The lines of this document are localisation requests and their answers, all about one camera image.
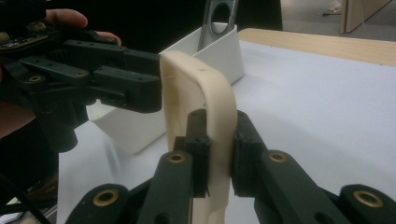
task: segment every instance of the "metallic object with hole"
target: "metallic object with hole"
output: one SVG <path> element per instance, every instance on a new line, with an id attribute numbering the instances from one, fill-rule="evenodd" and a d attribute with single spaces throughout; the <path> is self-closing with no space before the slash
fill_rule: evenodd
<path id="1" fill-rule="evenodd" d="M 213 25 L 213 17 L 217 9 L 224 6 L 230 10 L 228 24 L 224 30 L 216 30 Z M 237 7 L 238 0 L 207 0 L 198 50 L 204 49 L 206 46 L 228 34 L 234 28 Z"/>

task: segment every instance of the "cream-colored plastic part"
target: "cream-colored plastic part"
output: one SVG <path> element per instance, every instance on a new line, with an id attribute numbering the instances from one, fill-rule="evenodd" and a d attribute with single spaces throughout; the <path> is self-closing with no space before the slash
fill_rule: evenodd
<path id="1" fill-rule="evenodd" d="M 136 153 L 165 133 L 163 110 L 141 114 L 102 105 L 87 106 L 88 119 L 129 153 Z"/>
<path id="2" fill-rule="evenodd" d="M 219 30 L 227 26 L 226 23 L 213 25 Z M 160 54 L 170 50 L 182 51 L 216 68 L 230 83 L 234 83 L 245 74 L 236 26 L 227 35 L 198 51 L 200 36 L 201 28 L 177 41 Z"/>
<path id="3" fill-rule="evenodd" d="M 218 70 L 180 51 L 161 56 L 163 106 L 169 150 L 176 136 L 185 136 L 187 116 L 205 108 L 209 155 L 208 191 L 204 199 L 193 201 L 193 224 L 224 223 L 230 190 L 236 103 L 227 78 Z"/>

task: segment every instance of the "table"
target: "table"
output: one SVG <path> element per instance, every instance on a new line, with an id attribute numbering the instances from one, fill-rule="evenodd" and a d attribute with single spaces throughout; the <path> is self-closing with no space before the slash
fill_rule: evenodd
<path id="1" fill-rule="evenodd" d="M 331 192 L 362 183 L 396 199 L 396 43 L 253 29 L 239 37 L 246 75 L 233 90 L 265 144 Z M 60 224 L 90 189 L 152 177 L 167 151 L 164 135 L 132 155 L 90 122 L 76 132 L 78 146 L 60 155 Z M 226 223 L 244 222 L 258 223 L 253 200 L 231 195 Z"/>

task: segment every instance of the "white tabletop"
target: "white tabletop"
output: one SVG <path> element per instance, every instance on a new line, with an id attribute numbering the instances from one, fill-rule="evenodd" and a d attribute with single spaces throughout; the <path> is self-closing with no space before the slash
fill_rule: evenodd
<path id="1" fill-rule="evenodd" d="M 333 193 L 360 183 L 396 199 L 396 67 L 243 41 L 241 50 L 246 75 L 233 84 L 237 106 L 268 148 L 288 152 Z M 59 224 L 89 190 L 131 189 L 152 177 L 167 151 L 164 135 L 133 155 L 91 122 L 76 133 L 78 146 L 60 155 Z M 258 223 L 253 200 L 231 195 L 226 223 L 244 222 Z"/>

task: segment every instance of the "floor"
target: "floor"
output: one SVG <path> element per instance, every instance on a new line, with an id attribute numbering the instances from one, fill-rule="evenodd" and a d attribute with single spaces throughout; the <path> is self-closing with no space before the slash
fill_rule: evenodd
<path id="1" fill-rule="evenodd" d="M 350 34 L 340 34 L 341 15 L 323 16 L 333 0 L 281 0 L 284 31 L 396 41 L 396 0 Z"/>

